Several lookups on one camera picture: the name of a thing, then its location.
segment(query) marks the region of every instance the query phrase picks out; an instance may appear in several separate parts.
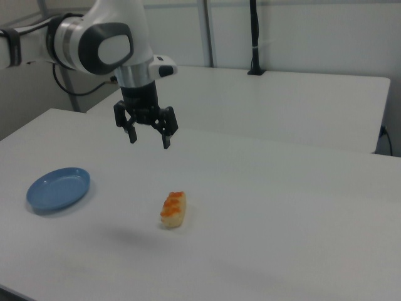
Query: white wall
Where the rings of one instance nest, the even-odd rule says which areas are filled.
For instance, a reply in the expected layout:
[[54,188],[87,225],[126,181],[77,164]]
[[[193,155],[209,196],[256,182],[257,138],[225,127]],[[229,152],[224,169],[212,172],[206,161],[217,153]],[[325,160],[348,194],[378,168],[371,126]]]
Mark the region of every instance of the white wall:
[[154,53],[168,55],[178,65],[207,66],[197,6],[147,8],[145,12]]
[[[401,156],[401,3],[336,2],[347,1],[259,3],[262,67],[390,78],[383,123],[388,126],[395,154]],[[249,68],[249,1],[212,0],[211,21],[217,66]],[[378,150],[388,154],[385,139]]]
[[0,0],[0,24],[8,24],[26,16],[40,15],[36,1]]

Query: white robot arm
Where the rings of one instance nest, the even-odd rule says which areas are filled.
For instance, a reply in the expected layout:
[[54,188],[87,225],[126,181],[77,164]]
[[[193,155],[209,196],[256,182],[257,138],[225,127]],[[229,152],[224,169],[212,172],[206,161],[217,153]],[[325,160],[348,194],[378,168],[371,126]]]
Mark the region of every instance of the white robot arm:
[[0,69],[33,61],[96,75],[114,71],[123,94],[114,106],[117,126],[134,143],[134,123],[151,125],[169,147],[178,125],[172,107],[159,107],[155,80],[177,73],[177,66],[153,54],[142,0],[97,0],[84,16],[63,14],[28,27],[0,28]]

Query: table surface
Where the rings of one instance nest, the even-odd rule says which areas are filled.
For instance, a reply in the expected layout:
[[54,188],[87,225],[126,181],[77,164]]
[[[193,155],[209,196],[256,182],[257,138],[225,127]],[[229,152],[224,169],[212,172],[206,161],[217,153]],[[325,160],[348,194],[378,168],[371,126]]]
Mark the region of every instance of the table surface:
[[[378,77],[275,71],[257,77],[188,66],[157,81],[160,106],[173,106],[182,128],[365,153],[376,149],[389,85]],[[88,114],[114,118],[121,99],[117,91]]]
[[[0,142],[0,284],[40,301],[399,300],[401,161],[50,110]],[[86,196],[53,214],[25,200],[76,166]],[[176,230],[170,191],[187,193]]]

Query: cable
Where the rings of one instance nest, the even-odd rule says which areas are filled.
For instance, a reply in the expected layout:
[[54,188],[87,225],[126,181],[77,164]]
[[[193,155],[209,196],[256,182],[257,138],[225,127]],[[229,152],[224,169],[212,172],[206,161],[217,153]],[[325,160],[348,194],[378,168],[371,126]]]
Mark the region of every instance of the cable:
[[393,145],[391,144],[390,135],[387,132],[387,129],[384,129],[384,134],[387,136],[388,144],[390,146],[390,156],[393,156]]
[[57,85],[62,89],[62,91],[66,92],[67,94],[72,95],[72,96],[86,96],[86,95],[89,95],[89,94],[91,94],[94,91],[98,90],[99,88],[101,88],[102,86],[104,86],[107,83],[107,82],[103,82],[100,85],[98,85],[95,88],[93,88],[92,90],[87,91],[85,93],[74,93],[74,92],[68,91],[65,87],[63,87],[63,85],[58,80],[57,74],[56,74],[56,64],[54,64],[54,63],[53,63],[53,77],[55,78],[55,81],[56,81]]
[[[25,30],[25,31],[19,31],[18,33],[19,33],[20,36],[23,36],[25,34],[32,33],[33,31],[36,31],[38,29],[44,28],[47,25],[49,25],[49,22],[50,22],[51,18],[55,17],[57,15],[59,15],[59,14],[52,14],[51,16],[48,16],[46,19],[38,20],[37,22],[35,22],[35,23],[31,24],[31,25],[28,25],[28,26],[23,26],[23,27],[29,27],[29,26],[34,26],[34,25],[38,24],[36,27],[32,27],[32,28],[30,28],[28,30]],[[82,17],[82,14],[72,14],[70,17]],[[6,35],[4,33],[0,33],[0,36],[5,37]]]
[[392,143],[391,143],[390,135],[389,135],[388,132],[387,132],[387,127],[384,126],[384,125],[382,125],[382,126],[380,127],[380,132],[379,132],[378,137],[381,138],[381,137],[383,137],[384,135],[387,136],[388,144],[389,144],[389,146],[390,146],[390,155],[393,156],[393,145],[392,145]]

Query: black cable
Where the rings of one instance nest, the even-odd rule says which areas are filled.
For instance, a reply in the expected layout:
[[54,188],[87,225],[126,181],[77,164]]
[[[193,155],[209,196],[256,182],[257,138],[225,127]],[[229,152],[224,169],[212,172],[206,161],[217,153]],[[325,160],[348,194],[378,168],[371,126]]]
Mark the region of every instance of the black cable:
[[61,13],[51,13],[51,14],[48,14],[46,17],[41,17],[41,18],[39,18],[39,19],[33,21],[32,23],[29,23],[29,24],[27,24],[27,25],[20,26],[20,27],[35,26],[35,25],[38,25],[38,24],[40,24],[40,23],[42,23],[42,22],[45,22],[45,21],[47,21],[47,20],[50,20],[51,18],[53,18],[53,17],[55,17],[55,16],[58,16],[58,15],[60,15],[60,14],[61,14]]
[[384,129],[384,134],[387,136],[388,144],[390,146],[390,155],[393,156],[393,145],[391,144],[390,135],[387,132],[387,129]]
[[31,28],[31,29],[29,29],[29,30],[26,30],[26,31],[19,31],[18,33],[19,33],[20,36],[23,36],[23,35],[25,35],[25,34],[32,33],[32,32],[35,31],[35,30],[44,28],[44,27],[46,27],[48,24],[49,24],[49,22],[46,22],[46,23],[40,24],[39,26],[33,27],[33,28]]
[[[51,16],[47,17],[46,19],[42,19],[42,20],[39,20],[39,21],[33,23],[32,25],[28,25],[28,26],[34,26],[34,25],[36,25],[36,24],[38,24],[38,23],[40,23],[40,22],[45,22],[45,21],[47,20],[47,22],[45,22],[45,23],[43,23],[43,24],[40,24],[40,25],[38,25],[38,26],[36,26],[36,27],[33,27],[33,28],[31,28],[31,29],[28,29],[28,30],[26,30],[26,31],[18,31],[18,33],[19,33],[20,36],[23,36],[23,35],[25,35],[25,34],[32,33],[32,32],[34,32],[35,30],[44,28],[44,27],[46,27],[47,25],[49,25],[49,22],[50,22],[51,18],[54,17],[54,16],[57,16],[57,15],[59,15],[59,14],[52,14]],[[82,17],[82,14],[72,14],[70,17]],[[4,33],[0,33],[0,36],[5,37],[6,35],[5,35]]]
[[54,64],[54,63],[53,63],[53,77],[55,78],[55,81],[56,81],[57,85],[62,89],[62,91],[66,92],[67,94],[70,94],[72,96],[86,96],[86,95],[89,95],[89,94],[91,94],[94,91],[98,90],[99,88],[101,88],[102,86],[104,86],[107,83],[107,82],[103,82],[100,85],[98,85],[95,88],[93,88],[92,90],[87,91],[85,93],[74,93],[74,92],[68,91],[65,87],[63,87],[63,85],[58,80],[57,74],[56,74],[56,64]]

